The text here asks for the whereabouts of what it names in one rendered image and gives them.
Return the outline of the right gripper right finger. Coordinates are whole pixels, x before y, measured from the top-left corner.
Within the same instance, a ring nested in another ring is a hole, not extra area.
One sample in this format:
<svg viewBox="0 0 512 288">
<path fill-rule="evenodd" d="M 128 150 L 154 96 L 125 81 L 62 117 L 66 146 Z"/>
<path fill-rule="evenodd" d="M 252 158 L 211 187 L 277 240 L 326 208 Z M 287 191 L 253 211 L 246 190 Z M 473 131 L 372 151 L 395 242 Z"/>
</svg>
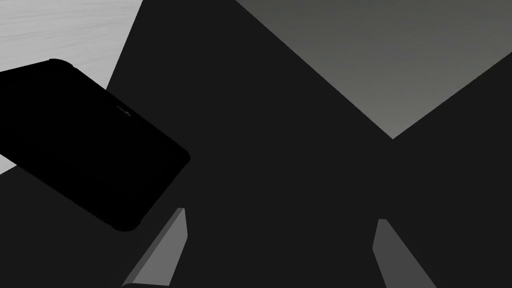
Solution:
<svg viewBox="0 0 512 288">
<path fill-rule="evenodd" d="M 377 221 L 372 251 L 386 288 L 437 288 L 386 219 Z"/>
</svg>

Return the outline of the black flat rounded slab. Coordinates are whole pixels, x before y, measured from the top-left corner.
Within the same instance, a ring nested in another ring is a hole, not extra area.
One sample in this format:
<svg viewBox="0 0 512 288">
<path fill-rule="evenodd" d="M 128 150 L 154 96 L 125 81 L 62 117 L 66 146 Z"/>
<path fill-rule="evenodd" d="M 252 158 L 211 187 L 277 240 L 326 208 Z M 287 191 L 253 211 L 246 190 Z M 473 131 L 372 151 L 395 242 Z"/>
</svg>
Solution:
<svg viewBox="0 0 512 288">
<path fill-rule="evenodd" d="M 0 155 L 115 230 L 140 225 L 189 152 L 67 61 L 0 71 Z"/>
</svg>

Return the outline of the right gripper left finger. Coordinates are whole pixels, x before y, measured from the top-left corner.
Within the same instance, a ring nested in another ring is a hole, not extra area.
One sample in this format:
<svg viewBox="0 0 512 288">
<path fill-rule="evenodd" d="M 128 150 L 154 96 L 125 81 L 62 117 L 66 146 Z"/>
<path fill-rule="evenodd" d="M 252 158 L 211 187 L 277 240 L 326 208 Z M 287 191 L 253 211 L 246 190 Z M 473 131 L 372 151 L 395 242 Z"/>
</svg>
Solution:
<svg viewBox="0 0 512 288">
<path fill-rule="evenodd" d="M 188 238 L 186 212 L 178 208 L 137 262 L 123 287 L 169 287 Z"/>
</svg>

